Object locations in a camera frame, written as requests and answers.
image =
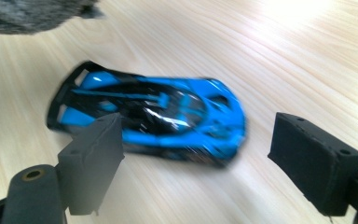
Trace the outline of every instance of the light wooden surface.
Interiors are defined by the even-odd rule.
[[[46,128],[49,100],[69,71],[93,60],[148,76],[221,79],[246,110],[248,139],[226,170],[129,154],[100,215],[69,223],[330,223],[267,155],[276,112],[358,149],[358,1],[102,0],[99,7],[98,20],[0,35],[0,199],[20,170],[57,163],[71,139]],[[353,214],[333,221],[351,223]]]

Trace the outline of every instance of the gray sleeve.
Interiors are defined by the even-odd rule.
[[[79,16],[98,0],[0,0],[0,34],[34,34]]]

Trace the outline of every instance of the race car model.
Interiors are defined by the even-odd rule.
[[[145,77],[79,65],[51,101],[47,125],[73,135],[119,113],[128,152],[225,165],[245,137],[239,100],[213,78]]]

